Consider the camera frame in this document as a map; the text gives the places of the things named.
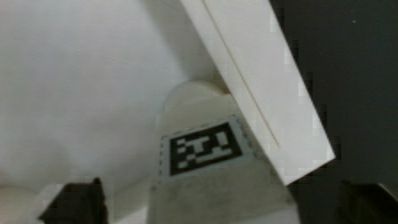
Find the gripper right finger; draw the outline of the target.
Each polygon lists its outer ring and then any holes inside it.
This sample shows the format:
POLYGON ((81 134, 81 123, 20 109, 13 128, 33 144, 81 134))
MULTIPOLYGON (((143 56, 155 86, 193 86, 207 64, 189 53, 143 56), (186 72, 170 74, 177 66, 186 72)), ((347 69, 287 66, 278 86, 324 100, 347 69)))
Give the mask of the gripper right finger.
POLYGON ((342 182, 338 224, 398 224, 398 184, 342 182))

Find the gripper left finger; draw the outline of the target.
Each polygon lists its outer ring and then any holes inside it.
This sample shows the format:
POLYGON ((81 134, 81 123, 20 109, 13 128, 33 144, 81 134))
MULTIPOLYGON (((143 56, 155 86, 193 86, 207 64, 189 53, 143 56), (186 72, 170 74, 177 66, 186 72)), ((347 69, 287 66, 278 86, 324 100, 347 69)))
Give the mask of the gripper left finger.
POLYGON ((68 183, 38 217, 45 224, 109 224, 102 179, 68 183))

